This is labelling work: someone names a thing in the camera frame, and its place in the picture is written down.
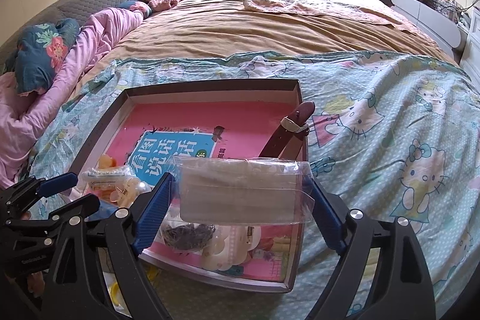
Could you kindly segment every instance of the hello kitty bedsheet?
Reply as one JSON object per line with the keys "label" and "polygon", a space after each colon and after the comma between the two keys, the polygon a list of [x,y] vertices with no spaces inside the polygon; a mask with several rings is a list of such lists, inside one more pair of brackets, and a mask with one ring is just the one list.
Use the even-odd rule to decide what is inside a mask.
{"label": "hello kitty bedsheet", "polygon": [[[116,60],[61,108],[35,145],[31,174],[52,177],[67,171],[125,88],[258,77],[298,79],[303,99],[315,102],[309,161],[327,191],[374,218],[411,221],[440,317],[467,284],[480,256],[480,95],[461,69],[434,58],[396,52],[299,57],[263,52],[226,59]],[[45,218],[61,204],[58,197],[43,199],[33,207],[33,216]],[[362,308],[375,256],[378,252],[372,251],[349,314]],[[291,293],[249,295],[248,311],[256,318],[305,318],[338,260],[314,223],[306,226],[301,258]],[[220,310],[233,320],[253,318],[238,292],[166,271],[159,278],[159,293],[173,317],[207,319]],[[194,299],[199,294],[202,299]],[[206,305],[213,300],[214,307]]]}

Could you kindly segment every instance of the floral pillow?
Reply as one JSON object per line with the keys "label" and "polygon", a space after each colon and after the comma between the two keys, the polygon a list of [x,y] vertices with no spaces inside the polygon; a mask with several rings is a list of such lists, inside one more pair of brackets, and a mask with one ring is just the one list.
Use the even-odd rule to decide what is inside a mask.
{"label": "floral pillow", "polygon": [[17,50],[5,64],[7,72],[15,72],[17,93],[47,92],[79,33],[78,22],[72,18],[61,19],[56,25],[46,23],[25,28]]}

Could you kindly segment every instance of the white dresser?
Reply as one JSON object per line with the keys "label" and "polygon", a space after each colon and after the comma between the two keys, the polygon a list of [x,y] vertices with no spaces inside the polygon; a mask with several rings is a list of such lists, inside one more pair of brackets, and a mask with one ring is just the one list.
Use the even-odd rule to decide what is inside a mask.
{"label": "white dresser", "polygon": [[470,76],[480,91],[480,11],[473,8],[472,24],[466,40],[460,67]]}

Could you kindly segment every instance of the gray headboard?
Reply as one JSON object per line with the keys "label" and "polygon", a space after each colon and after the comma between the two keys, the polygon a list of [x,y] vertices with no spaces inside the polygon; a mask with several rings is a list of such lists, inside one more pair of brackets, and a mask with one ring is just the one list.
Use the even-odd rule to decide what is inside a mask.
{"label": "gray headboard", "polygon": [[130,0],[59,0],[55,2],[24,24],[0,47],[0,65],[4,64],[8,56],[15,51],[18,36],[26,26],[46,22],[56,23],[62,18],[75,18],[82,26],[90,15],[106,7],[115,7],[124,1]]}

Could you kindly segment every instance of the black clamp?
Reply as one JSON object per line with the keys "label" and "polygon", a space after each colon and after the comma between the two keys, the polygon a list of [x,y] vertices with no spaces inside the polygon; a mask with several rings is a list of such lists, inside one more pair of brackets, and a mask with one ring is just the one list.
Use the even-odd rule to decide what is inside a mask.
{"label": "black clamp", "polygon": [[[132,317],[171,320],[138,255],[152,244],[165,217],[173,180],[165,173],[129,209],[117,209],[97,221],[86,221],[99,208],[92,194],[55,210],[47,220],[21,220],[40,197],[75,186],[74,174],[49,181],[29,178],[6,189],[0,193],[0,267],[12,278],[49,269],[41,311],[45,320],[63,320],[66,313],[72,319],[127,319],[114,310],[103,279],[97,248],[106,247]],[[370,249],[380,248],[366,303],[348,319],[434,320],[433,286],[409,221],[372,220],[361,210],[350,210],[309,177],[303,186],[315,200],[312,214],[327,246],[340,255],[307,319],[345,319]]]}

